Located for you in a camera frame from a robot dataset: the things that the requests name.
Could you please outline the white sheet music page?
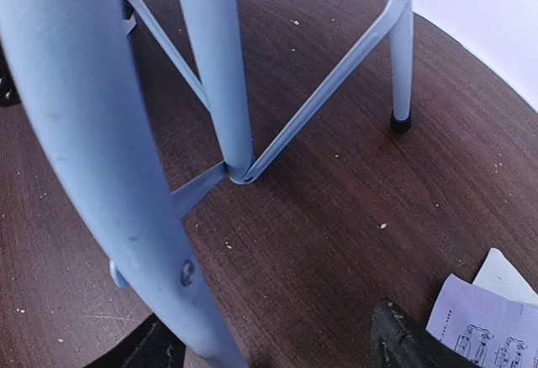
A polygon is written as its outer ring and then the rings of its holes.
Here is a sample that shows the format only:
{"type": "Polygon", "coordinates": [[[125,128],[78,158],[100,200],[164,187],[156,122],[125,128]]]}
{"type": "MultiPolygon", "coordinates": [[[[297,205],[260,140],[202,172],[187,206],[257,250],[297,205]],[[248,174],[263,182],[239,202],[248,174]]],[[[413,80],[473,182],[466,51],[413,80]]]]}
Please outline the white sheet music page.
{"type": "Polygon", "coordinates": [[[488,251],[472,284],[510,301],[537,306],[537,292],[497,248],[488,251]]]}

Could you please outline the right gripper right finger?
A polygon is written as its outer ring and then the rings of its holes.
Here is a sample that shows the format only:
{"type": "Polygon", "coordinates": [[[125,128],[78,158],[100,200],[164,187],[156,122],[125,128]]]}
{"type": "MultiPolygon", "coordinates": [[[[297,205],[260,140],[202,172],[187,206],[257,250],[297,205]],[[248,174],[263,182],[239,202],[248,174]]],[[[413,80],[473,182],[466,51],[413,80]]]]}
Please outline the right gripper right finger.
{"type": "Polygon", "coordinates": [[[385,298],[372,315],[372,365],[458,368],[475,364],[421,328],[397,303],[385,298]]]}

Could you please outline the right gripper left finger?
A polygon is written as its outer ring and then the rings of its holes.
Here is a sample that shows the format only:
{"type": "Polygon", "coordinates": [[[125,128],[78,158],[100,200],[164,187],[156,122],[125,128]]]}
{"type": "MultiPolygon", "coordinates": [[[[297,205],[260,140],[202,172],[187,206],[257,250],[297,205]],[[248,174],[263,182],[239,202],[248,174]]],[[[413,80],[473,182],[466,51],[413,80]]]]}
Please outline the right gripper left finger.
{"type": "Polygon", "coordinates": [[[183,368],[186,345],[152,313],[135,330],[87,368],[183,368]]]}

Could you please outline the purple sheet music page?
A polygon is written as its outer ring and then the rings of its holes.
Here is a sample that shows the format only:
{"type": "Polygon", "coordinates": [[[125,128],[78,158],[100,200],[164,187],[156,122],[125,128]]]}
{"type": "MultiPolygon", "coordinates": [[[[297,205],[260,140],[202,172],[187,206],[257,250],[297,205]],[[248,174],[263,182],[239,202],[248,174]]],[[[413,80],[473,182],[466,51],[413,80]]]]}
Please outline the purple sheet music page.
{"type": "Polygon", "coordinates": [[[537,366],[537,308],[450,275],[426,330],[481,367],[537,366]]]}

